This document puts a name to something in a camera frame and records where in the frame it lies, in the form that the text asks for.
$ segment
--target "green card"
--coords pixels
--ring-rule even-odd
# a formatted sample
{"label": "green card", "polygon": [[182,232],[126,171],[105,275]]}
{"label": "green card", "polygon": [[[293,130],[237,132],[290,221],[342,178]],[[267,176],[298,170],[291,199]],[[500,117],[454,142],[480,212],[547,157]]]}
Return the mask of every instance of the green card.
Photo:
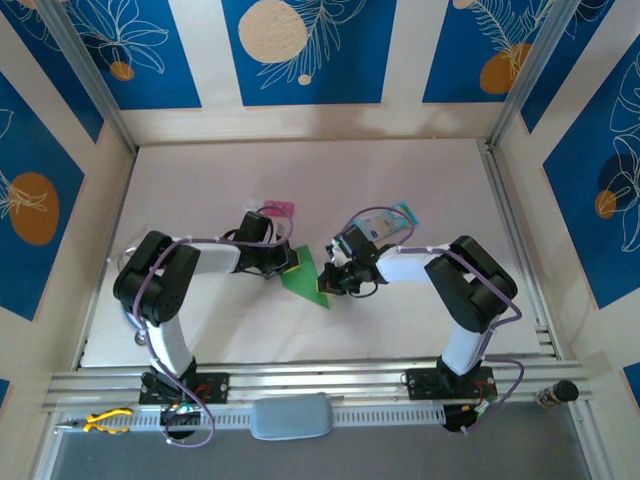
{"label": "green card", "polygon": [[300,266],[280,276],[282,286],[296,295],[328,309],[329,299],[324,293],[319,293],[316,286],[318,271],[313,263],[313,258],[311,258],[309,246],[304,245],[296,248],[296,253]]}

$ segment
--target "black cylinder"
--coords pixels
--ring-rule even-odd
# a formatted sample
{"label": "black cylinder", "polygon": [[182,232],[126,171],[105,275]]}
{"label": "black cylinder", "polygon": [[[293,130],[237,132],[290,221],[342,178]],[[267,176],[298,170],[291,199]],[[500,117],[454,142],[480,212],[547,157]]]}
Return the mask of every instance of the black cylinder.
{"label": "black cylinder", "polygon": [[580,391],[576,384],[570,380],[560,380],[544,390],[540,390],[535,395],[538,405],[544,408],[551,408],[562,405],[566,402],[573,402],[580,396]]}

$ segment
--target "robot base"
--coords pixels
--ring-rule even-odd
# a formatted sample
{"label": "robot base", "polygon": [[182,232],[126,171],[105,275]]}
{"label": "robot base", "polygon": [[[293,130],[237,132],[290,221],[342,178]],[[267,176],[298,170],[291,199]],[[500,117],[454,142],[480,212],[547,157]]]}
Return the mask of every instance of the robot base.
{"label": "robot base", "polygon": [[[167,405],[179,403],[183,399],[182,392],[169,386],[159,378],[160,374],[151,372],[142,375],[142,388],[140,389],[140,405]],[[187,382],[189,388],[207,404],[225,404],[229,392],[228,373],[199,373],[190,375]],[[194,402],[187,397],[188,403]]]}
{"label": "robot base", "polygon": [[412,368],[405,376],[409,400],[475,400],[487,397],[485,387],[491,394],[497,394],[490,367],[474,368],[455,390],[443,382],[442,370],[438,368]]}

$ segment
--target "white floor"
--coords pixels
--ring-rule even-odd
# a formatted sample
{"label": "white floor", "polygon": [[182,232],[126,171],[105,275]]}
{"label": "white floor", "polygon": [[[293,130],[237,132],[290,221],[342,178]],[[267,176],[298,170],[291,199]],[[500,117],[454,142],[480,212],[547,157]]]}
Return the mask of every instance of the white floor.
{"label": "white floor", "polygon": [[[112,255],[149,230],[213,237],[239,225],[248,199],[293,201],[294,247],[324,246],[361,208],[404,200],[420,225],[408,246],[475,237],[513,275],[525,318],[501,329],[489,353],[540,347],[524,282],[474,140],[201,144],[142,148]],[[109,265],[82,365],[146,365],[111,289]],[[371,298],[331,299],[326,310],[249,275],[197,276],[181,318],[199,363],[436,356],[453,321],[432,288],[387,285]]]}

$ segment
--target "pliers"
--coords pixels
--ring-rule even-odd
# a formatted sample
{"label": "pliers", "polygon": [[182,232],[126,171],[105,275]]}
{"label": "pliers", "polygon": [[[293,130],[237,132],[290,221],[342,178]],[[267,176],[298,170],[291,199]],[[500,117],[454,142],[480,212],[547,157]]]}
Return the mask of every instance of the pliers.
{"label": "pliers", "polygon": [[56,425],[56,428],[62,429],[71,429],[71,430],[79,430],[82,429],[85,432],[90,432],[92,429],[96,429],[99,432],[110,433],[112,435],[117,435],[120,433],[127,433],[129,431],[129,427],[123,428],[109,428],[104,425],[100,425],[96,422],[101,420],[105,420],[107,418],[114,417],[116,415],[131,415],[133,414],[133,410],[130,408],[114,408],[112,410],[107,410],[106,412],[94,415],[87,415],[86,419],[82,420],[69,420],[67,422],[59,423]]}

